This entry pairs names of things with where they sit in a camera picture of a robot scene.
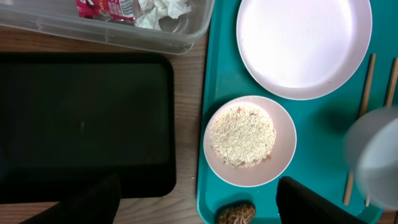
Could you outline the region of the pink bowl with rice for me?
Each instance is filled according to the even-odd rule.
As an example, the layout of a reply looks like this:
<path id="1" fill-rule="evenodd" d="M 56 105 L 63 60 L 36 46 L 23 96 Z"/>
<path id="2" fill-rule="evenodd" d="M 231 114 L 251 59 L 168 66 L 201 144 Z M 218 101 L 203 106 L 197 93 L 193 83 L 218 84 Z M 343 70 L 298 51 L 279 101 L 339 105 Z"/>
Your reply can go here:
<path id="1" fill-rule="evenodd" d="M 236 103 L 254 103 L 260 106 L 270 115 L 277 132 L 269 157 L 252 168 L 235 168 L 224 164 L 210 146 L 211 123 L 221 110 Z M 278 178 L 293 159 L 296 145 L 296 128 L 289 113 L 278 102 L 263 96 L 242 96 L 227 102 L 210 118 L 203 134 L 203 150 L 209 167 L 221 180 L 238 187 L 257 187 Z"/>

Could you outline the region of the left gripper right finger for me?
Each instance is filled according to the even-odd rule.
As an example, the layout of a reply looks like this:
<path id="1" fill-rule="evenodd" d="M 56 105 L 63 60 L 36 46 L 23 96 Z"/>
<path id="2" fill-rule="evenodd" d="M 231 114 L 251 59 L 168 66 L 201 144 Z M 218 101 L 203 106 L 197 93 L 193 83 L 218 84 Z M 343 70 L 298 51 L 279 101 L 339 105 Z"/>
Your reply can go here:
<path id="1" fill-rule="evenodd" d="M 360 224 L 363 222 L 289 176 L 279 179 L 275 199 L 283 224 Z"/>

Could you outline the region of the grey bowl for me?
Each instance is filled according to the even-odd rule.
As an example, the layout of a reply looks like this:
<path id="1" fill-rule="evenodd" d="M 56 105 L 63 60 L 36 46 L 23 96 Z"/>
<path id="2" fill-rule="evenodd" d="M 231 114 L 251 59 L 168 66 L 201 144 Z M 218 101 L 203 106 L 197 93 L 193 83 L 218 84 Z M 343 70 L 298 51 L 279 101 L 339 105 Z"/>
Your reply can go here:
<path id="1" fill-rule="evenodd" d="M 374 205 L 397 209 L 397 107 L 360 117 L 345 136 L 345 159 L 363 196 Z"/>

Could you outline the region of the red snack wrapper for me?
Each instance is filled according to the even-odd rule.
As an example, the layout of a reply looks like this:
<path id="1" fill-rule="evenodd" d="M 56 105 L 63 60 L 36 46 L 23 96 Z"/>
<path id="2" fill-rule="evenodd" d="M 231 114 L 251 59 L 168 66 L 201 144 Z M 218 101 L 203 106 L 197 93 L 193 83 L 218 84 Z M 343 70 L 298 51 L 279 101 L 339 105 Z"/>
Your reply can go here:
<path id="1" fill-rule="evenodd" d="M 137 0 L 76 0 L 80 17 L 134 23 L 143 15 Z"/>

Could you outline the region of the white napkin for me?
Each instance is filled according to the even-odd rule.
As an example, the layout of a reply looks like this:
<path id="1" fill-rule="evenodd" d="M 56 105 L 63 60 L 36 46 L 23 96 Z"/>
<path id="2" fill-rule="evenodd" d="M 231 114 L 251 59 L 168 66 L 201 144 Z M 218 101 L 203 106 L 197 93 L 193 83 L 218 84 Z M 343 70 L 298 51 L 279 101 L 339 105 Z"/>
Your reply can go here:
<path id="1" fill-rule="evenodd" d="M 135 20 L 136 27 L 161 30 L 159 21 L 164 17 L 178 19 L 192 11 L 187 0 L 138 0 L 142 14 Z"/>

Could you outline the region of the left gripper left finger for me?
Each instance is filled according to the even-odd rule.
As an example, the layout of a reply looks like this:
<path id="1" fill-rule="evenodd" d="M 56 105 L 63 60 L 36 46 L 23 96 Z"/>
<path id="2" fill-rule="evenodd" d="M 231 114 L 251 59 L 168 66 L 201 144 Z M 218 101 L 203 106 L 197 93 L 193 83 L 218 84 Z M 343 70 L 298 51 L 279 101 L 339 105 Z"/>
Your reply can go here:
<path id="1" fill-rule="evenodd" d="M 112 174 L 21 224 L 112 223 L 121 201 L 121 183 Z"/>

